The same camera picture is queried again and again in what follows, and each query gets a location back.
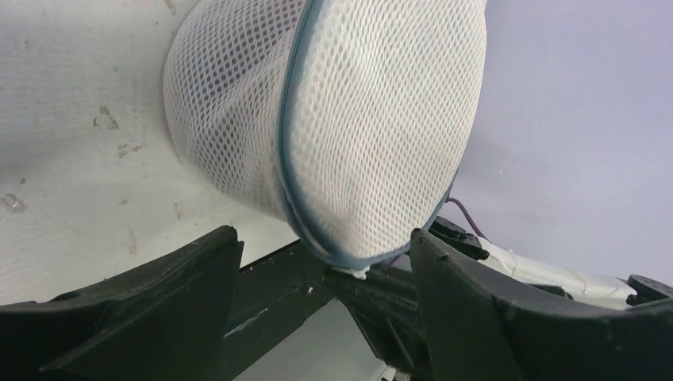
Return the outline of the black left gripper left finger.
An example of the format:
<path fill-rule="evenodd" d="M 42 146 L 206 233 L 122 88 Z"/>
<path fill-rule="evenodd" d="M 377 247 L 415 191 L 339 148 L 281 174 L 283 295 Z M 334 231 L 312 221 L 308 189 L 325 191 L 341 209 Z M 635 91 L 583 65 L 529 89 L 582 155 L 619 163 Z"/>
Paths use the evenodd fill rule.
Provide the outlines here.
<path fill-rule="evenodd" d="M 222 226 L 182 248 L 47 302 L 1 308 L 4 380 L 198 375 L 222 340 L 244 245 Z"/>

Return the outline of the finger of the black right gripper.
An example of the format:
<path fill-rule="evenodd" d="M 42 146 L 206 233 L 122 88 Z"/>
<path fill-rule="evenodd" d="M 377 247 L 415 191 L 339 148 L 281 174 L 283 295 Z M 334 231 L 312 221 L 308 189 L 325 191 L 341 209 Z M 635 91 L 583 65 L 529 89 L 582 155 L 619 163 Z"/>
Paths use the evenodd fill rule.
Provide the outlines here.
<path fill-rule="evenodd" d="M 437 217 L 430 225 L 429 231 L 444 243 L 473 260 L 486 260 L 490 256 L 490 253 L 482 247 L 477 236 L 443 217 Z"/>
<path fill-rule="evenodd" d="M 434 380 L 413 274 L 375 265 L 365 279 L 336 269 L 324 284 L 345 305 L 374 356 L 412 380 Z"/>

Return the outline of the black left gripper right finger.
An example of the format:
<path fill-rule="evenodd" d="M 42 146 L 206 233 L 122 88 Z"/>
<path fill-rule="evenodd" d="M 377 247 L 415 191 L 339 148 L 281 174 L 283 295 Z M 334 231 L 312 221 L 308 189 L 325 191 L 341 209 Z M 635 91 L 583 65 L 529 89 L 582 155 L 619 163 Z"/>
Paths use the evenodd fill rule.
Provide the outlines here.
<path fill-rule="evenodd" d="M 669 380 L 672 302 L 627 310 L 518 282 L 427 231 L 410 260 L 438 380 Z"/>

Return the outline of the white zipper pull tab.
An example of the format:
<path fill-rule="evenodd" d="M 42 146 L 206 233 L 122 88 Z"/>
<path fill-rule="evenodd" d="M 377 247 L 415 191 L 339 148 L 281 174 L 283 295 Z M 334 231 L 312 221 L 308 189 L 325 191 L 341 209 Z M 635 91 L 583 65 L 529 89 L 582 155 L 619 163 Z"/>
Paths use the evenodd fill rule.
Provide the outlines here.
<path fill-rule="evenodd" d="M 367 279 L 367 273 L 370 271 L 371 267 L 366 266 L 362 269 L 351 269 L 351 268 L 345 268 L 345 267 L 333 267 L 334 271 L 338 271 L 340 273 L 350 275 L 354 279 L 358 280 L 366 280 Z"/>

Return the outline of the white mesh laundry bag blue zipper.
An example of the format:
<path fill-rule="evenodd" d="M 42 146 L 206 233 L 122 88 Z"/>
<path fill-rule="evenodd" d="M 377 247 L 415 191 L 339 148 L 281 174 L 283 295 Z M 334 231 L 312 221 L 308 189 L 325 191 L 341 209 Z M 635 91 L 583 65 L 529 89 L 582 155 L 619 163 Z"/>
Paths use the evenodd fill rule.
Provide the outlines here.
<path fill-rule="evenodd" d="M 410 246 L 448 198 L 486 60 L 484 1 L 200 1 L 167 55 L 175 149 L 327 264 Z"/>

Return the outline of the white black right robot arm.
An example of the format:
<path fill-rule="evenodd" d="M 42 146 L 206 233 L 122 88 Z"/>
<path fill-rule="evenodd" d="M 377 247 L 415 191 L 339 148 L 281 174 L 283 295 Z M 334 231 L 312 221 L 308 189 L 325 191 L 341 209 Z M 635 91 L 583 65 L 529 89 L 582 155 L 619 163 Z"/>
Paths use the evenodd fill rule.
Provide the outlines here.
<path fill-rule="evenodd" d="M 398 380 L 669 380 L 672 289 L 583 275 L 438 218 L 413 231 L 409 269 L 329 271 Z"/>

